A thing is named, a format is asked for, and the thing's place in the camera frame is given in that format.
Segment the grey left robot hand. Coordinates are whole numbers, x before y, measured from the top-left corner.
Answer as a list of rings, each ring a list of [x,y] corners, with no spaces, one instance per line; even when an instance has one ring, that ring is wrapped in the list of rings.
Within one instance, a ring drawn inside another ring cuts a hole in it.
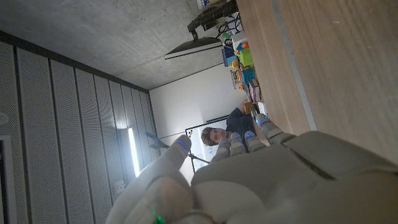
[[[179,136],[118,197],[108,223],[396,223],[397,165],[319,131],[299,136],[266,115],[218,145],[191,181]]]

